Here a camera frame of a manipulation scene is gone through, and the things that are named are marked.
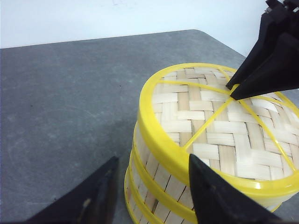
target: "white wall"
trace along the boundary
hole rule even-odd
[[[247,55],[264,0],[2,0],[1,48],[198,29]]]

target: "gray table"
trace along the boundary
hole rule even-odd
[[[114,223],[131,223],[122,183],[144,82],[173,64],[243,60],[197,30],[2,49],[1,220],[29,218],[116,155]],[[298,208],[296,195],[276,214],[299,220]]]

